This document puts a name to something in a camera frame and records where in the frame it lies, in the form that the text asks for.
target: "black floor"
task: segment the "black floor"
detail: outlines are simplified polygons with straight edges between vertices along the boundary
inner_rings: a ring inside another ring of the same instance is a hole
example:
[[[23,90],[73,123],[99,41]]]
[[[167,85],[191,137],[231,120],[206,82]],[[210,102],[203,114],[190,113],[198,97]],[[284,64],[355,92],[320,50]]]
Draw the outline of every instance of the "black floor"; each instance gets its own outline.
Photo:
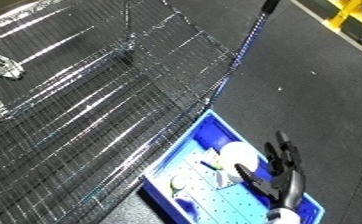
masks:
[[[230,49],[262,3],[169,2]],[[260,150],[275,131],[288,133],[302,153],[307,191],[326,209],[322,223],[362,223],[361,51],[283,1],[215,110]],[[131,195],[103,223],[159,223],[143,198]]]

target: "robotic hand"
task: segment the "robotic hand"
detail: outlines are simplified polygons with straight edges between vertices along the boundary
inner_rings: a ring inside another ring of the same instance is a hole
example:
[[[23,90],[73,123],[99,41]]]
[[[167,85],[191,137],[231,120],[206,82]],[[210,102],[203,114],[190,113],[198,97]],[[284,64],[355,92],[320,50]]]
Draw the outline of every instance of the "robotic hand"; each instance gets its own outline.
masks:
[[[300,155],[285,133],[279,131],[276,137],[280,150],[271,143],[265,144],[268,171],[273,176],[271,182],[257,177],[241,164],[235,168],[253,191],[269,198],[267,224],[298,224],[300,217],[295,211],[305,191]]]

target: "yellow railing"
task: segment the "yellow railing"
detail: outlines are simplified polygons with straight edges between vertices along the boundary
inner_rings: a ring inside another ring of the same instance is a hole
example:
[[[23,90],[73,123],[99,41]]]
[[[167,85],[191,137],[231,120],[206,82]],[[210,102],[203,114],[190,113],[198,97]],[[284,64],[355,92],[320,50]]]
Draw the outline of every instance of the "yellow railing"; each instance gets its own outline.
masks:
[[[325,20],[324,24],[335,32],[341,30],[342,24],[349,17],[362,23],[362,0],[328,0],[340,9],[337,15]]]

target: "blue plastic tray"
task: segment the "blue plastic tray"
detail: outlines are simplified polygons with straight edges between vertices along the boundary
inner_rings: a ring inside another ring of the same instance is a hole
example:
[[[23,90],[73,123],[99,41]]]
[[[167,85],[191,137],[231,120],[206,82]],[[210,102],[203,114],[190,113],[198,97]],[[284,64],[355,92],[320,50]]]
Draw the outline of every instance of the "blue plastic tray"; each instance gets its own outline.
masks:
[[[254,195],[244,184],[218,190],[216,171],[201,163],[205,150],[219,150],[232,141],[247,142],[214,111],[208,110],[147,169],[144,189],[177,223],[264,223],[268,212],[266,198]],[[269,179],[266,158],[257,153],[260,165],[256,174]],[[176,175],[185,177],[187,185],[174,196],[170,185]],[[304,194],[298,214],[301,223],[318,224],[324,208]]]

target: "wire cage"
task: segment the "wire cage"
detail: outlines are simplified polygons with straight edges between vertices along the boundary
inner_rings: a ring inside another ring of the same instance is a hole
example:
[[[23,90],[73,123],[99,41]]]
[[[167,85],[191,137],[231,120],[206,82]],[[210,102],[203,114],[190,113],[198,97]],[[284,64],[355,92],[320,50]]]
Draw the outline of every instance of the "wire cage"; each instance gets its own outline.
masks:
[[[97,223],[196,119],[232,54],[160,0],[0,19],[0,223]]]

